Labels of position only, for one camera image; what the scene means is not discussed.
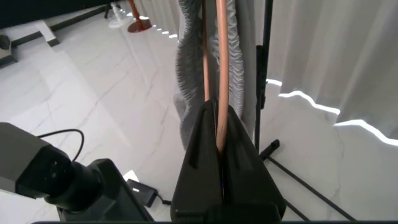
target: gray towel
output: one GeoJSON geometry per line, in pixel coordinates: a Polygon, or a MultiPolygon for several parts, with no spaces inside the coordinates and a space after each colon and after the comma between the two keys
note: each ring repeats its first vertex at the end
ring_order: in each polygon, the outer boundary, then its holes
{"type": "MultiPolygon", "coordinates": [[[[227,0],[228,39],[229,39],[229,104],[241,117],[250,136],[254,129],[256,104],[256,46],[254,42],[253,0],[227,0]],[[248,43],[241,43],[243,37],[248,43]]],[[[186,149],[195,124],[199,107],[204,102],[203,54],[201,49],[201,8],[199,0],[179,0],[185,18],[185,30],[180,36],[177,49],[176,73],[180,92],[174,96],[174,103],[181,118],[180,134],[186,149]]],[[[213,0],[206,2],[208,35],[211,35],[208,48],[211,92],[218,92],[218,30],[216,10],[213,0]]]]}

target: black stand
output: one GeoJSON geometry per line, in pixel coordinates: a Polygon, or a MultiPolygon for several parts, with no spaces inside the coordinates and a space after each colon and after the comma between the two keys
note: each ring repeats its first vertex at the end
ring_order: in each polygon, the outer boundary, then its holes
{"type": "MultiPolygon", "coordinates": [[[[257,50],[257,83],[256,83],[257,104],[256,104],[256,126],[254,129],[254,145],[255,145],[257,151],[260,150],[259,143],[260,143],[261,109],[264,107],[265,100],[266,100],[265,89],[266,89],[266,79],[267,79],[267,69],[268,69],[269,40],[270,40],[270,35],[271,35],[271,20],[272,20],[273,3],[274,3],[273,0],[266,0],[266,10],[264,13],[264,31],[263,31],[264,35],[262,37],[263,42],[262,42],[262,46],[257,46],[257,49],[256,49],[257,50]]],[[[297,182],[299,182],[301,185],[303,185],[309,191],[314,193],[317,197],[319,197],[321,200],[323,200],[329,206],[334,208],[338,213],[340,213],[342,216],[346,217],[348,220],[356,221],[355,218],[353,218],[351,215],[346,213],[339,206],[337,206],[332,201],[327,199],[325,196],[323,196],[321,193],[319,193],[317,190],[315,190],[309,184],[304,182],[302,179],[297,177],[290,170],[288,170],[287,168],[282,166],[282,164],[278,163],[276,160],[271,158],[271,154],[276,149],[278,149],[279,146],[280,146],[279,140],[278,139],[274,140],[265,150],[263,150],[259,154],[259,157],[261,158],[262,161],[265,161],[266,159],[268,159],[270,162],[275,164],[278,168],[282,169],[286,174],[291,176],[293,179],[295,179],[297,182]]],[[[286,202],[286,205],[293,212],[295,212],[300,218],[302,218],[305,221],[309,220],[303,213],[301,213],[299,210],[297,210],[297,208],[295,208],[291,203],[289,203],[287,200],[285,202],[286,202]]]]}

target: clothes hanger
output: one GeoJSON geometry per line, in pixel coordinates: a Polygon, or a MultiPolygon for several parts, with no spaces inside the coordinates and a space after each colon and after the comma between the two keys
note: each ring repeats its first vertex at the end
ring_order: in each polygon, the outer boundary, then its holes
{"type": "MultiPolygon", "coordinates": [[[[203,39],[203,79],[205,86],[205,101],[210,99],[209,74],[206,41],[206,0],[202,0],[202,39],[203,39]]],[[[216,145],[223,152],[226,141],[229,100],[229,48],[228,23],[226,17],[226,0],[216,0],[218,41],[220,48],[220,87],[218,93],[218,123],[216,127],[216,145]]]]}

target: white marble floor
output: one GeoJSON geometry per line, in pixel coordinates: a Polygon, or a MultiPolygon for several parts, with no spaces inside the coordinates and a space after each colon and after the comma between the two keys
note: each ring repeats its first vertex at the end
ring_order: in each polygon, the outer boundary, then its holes
{"type": "MultiPolygon", "coordinates": [[[[122,174],[133,170],[171,200],[185,155],[172,101],[177,39],[156,28],[140,34],[109,29],[102,15],[56,35],[60,45],[24,44],[19,62],[0,70],[0,121],[33,134],[79,128],[86,143],[78,162],[110,158],[122,174]]],[[[278,94],[278,86],[267,87],[261,147],[280,139],[273,158],[355,218],[397,219],[398,148],[358,127],[333,127],[332,114],[278,94]]],[[[47,140],[70,157],[80,142],[74,134],[47,140]]],[[[310,219],[344,220],[273,164],[266,166],[284,197],[310,219]]],[[[0,200],[3,224],[58,220],[43,200],[4,192],[0,200]]],[[[149,212],[170,221],[169,207],[158,199],[149,212]]],[[[288,209],[284,220],[300,218],[288,209]]]]}

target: brown round base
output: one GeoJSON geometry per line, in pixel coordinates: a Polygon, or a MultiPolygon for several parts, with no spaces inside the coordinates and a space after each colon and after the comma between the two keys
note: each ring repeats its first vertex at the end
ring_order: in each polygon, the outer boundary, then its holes
{"type": "Polygon", "coordinates": [[[152,27],[149,19],[141,19],[141,22],[142,26],[139,25],[139,21],[133,22],[131,25],[129,25],[127,31],[132,33],[142,32],[152,27]]]}

